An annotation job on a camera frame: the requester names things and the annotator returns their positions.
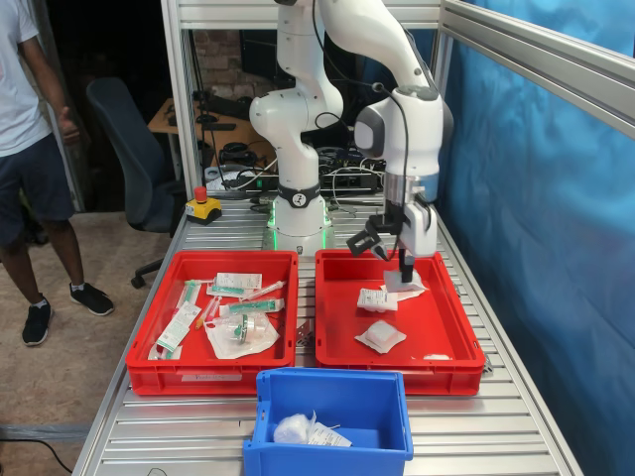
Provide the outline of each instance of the brick wall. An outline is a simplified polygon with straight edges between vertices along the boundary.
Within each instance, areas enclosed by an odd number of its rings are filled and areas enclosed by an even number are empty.
[[[203,86],[220,97],[255,97],[275,89],[273,82],[242,71],[237,30],[201,30],[194,33]]]

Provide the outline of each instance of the white package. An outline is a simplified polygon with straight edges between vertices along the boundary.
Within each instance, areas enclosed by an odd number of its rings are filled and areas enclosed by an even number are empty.
[[[400,271],[384,271],[384,283],[386,284],[386,291],[388,291],[388,293],[426,290],[421,281],[421,276],[419,276],[416,270],[413,270],[413,280],[409,283],[401,282]]]
[[[399,332],[388,322],[378,320],[368,327],[366,332],[356,336],[355,339],[380,354],[386,354],[399,342],[406,340],[406,334]]]
[[[190,326],[199,312],[200,307],[196,307],[188,301],[184,302],[157,340],[157,343],[170,352],[177,350],[181,341],[190,332]]]
[[[251,302],[236,302],[234,304],[222,305],[219,315],[223,317],[229,314],[244,314],[250,312],[278,312],[284,308],[284,299],[254,300]]]
[[[350,446],[352,442],[341,434],[302,414],[284,418],[274,430],[275,443],[314,444],[321,446]]]
[[[218,359],[259,354],[280,337],[264,313],[217,317],[205,324],[205,332]]]
[[[386,285],[382,285],[381,289],[382,289],[382,291],[388,292],[388,290],[386,290]],[[410,299],[410,298],[416,298],[417,296],[422,295],[427,290],[428,290],[428,288],[424,287],[422,290],[418,290],[418,291],[401,291],[399,293],[390,293],[390,294],[394,295],[394,297],[397,300],[397,302],[400,302],[402,300],[406,300],[406,299]]]
[[[246,275],[241,273],[218,273],[214,284],[223,288],[240,288],[242,290],[259,290],[262,288],[262,275]]]
[[[302,414],[287,416],[274,430],[275,443],[307,444],[316,424],[316,412],[314,417],[308,419]]]
[[[361,289],[359,290],[357,307],[373,312],[397,310],[397,298],[386,291]]]

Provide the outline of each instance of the blue plastic bin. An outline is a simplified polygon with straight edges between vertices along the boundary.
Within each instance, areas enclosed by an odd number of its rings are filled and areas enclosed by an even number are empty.
[[[277,369],[257,377],[258,414],[245,441],[245,476],[398,476],[413,459],[404,380],[400,373]],[[285,417],[317,413],[351,447],[274,443]]]

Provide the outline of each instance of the blue tarp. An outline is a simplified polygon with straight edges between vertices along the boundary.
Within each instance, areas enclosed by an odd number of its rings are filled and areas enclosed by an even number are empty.
[[[472,3],[633,55],[633,0]],[[446,100],[442,217],[582,470],[632,476],[635,141],[461,45]]]

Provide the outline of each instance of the slotted aluminum table surface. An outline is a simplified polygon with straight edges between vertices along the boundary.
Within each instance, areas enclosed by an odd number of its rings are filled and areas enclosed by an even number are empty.
[[[251,211],[250,205],[246,200],[223,201],[222,218],[210,226],[182,222],[132,337],[174,253],[261,248],[267,216]],[[346,239],[362,229],[369,214],[379,211],[362,205],[345,208],[357,211],[354,215],[337,211],[332,216],[339,248],[345,247]],[[480,392],[472,398],[408,399],[415,458],[406,464],[405,474],[581,474],[545,403],[441,222],[439,231],[439,251],[493,372],[483,376]],[[390,237],[385,240],[387,245],[394,243]],[[301,259],[298,326],[308,320],[313,327],[314,304],[314,260]],[[124,363],[128,347],[72,474],[242,475],[242,441],[253,431],[256,399],[137,397],[130,389]],[[299,347],[297,364],[312,366],[314,350]]]

